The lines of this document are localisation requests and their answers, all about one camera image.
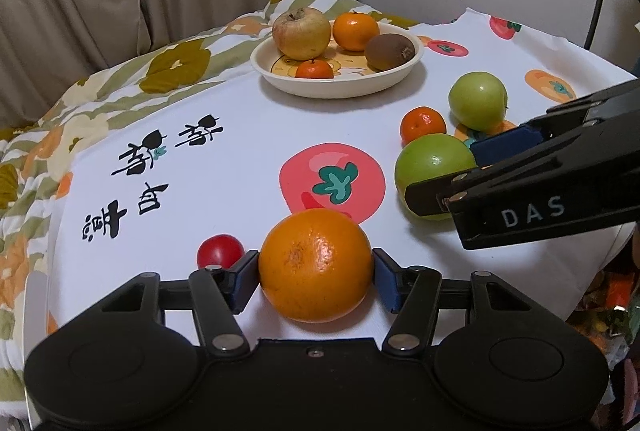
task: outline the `cream plate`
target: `cream plate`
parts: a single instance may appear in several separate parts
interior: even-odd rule
[[[332,39],[320,59],[334,69],[334,78],[293,77],[299,61],[284,56],[276,48],[273,38],[261,42],[251,54],[251,64],[273,86],[279,90],[310,98],[349,98],[386,90],[404,79],[420,61],[424,45],[413,34],[389,23],[378,23],[381,34],[400,34],[408,38],[415,47],[415,56],[402,66],[375,72],[367,66],[360,52],[347,52]]]

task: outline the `green leaf print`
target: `green leaf print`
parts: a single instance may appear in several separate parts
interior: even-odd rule
[[[154,149],[154,160],[158,160],[159,157],[166,154],[166,146],[160,146]]]
[[[562,93],[564,95],[566,95],[569,98],[574,98],[574,94],[571,93],[571,91],[567,90],[567,87],[562,84],[562,82],[557,82],[555,80],[552,80],[549,82],[549,84],[551,84],[551,86],[553,86],[554,91],[556,93]]]
[[[338,166],[325,166],[318,171],[322,182],[314,185],[314,194],[329,194],[334,205],[346,202],[351,196],[351,183],[358,177],[358,168],[353,162],[347,162],[344,169]]]

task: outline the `cartoon plate design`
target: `cartoon plate design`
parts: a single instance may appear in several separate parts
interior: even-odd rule
[[[524,76],[524,80],[539,94],[559,104],[575,98],[575,91],[567,81],[544,70],[530,70]]]
[[[292,213],[325,207],[362,223],[385,197],[385,176],[364,151],[325,143],[308,147],[284,163],[280,190]]]
[[[485,138],[488,138],[490,136],[504,133],[505,131],[513,129],[514,127],[516,127],[516,125],[513,124],[513,122],[504,120],[498,127],[493,128],[489,133],[483,133],[481,131],[476,131],[475,129],[468,128],[463,124],[458,124],[453,136],[459,140],[462,140],[465,145],[469,147],[477,140],[484,140]]]
[[[334,78],[357,78],[361,75],[375,74],[376,71],[369,67],[364,52],[348,52],[338,46],[333,39],[321,57],[334,69]],[[284,77],[295,77],[296,70],[302,61],[282,56],[271,67],[271,73]]]

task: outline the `metal screw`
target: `metal screw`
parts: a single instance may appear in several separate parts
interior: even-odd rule
[[[238,334],[220,334],[214,337],[211,342],[219,350],[231,351],[244,345],[244,338]]]
[[[310,356],[312,359],[319,359],[320,357],[324,357],[324,351],[319,348],[309,348],[306,350],[306,354]]]
[[[420,345],[420,339],[412,334],[391,335],[387,342],[390,347],[396,348],[396,350],[413,350]]]
[[[457,202],[458,200],[462,200],[466,196],[466,191],[456,192],[453,196],[449,197],[449,202]]]

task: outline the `mandarin orange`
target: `mandarin orange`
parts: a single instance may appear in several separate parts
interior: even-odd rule
[[[297,78],[334,78],[334,69],[321,59],[301,62],[296,70]]]
[[[373,17],[361,12],[346,12],[334,21],[334,40],[340,48],[362,52],[369,40],[380,33]]]
[[[400,123],[400,138],[407,145],[417,138],[433,133],[446,133],[447,124],[435,109],[420,106],[407,113]]]
[[[290,319],[333,321],[364,299],[373,276],[364,231],[329,208],[297,212],[277,224],[258,258],[265,296]]]

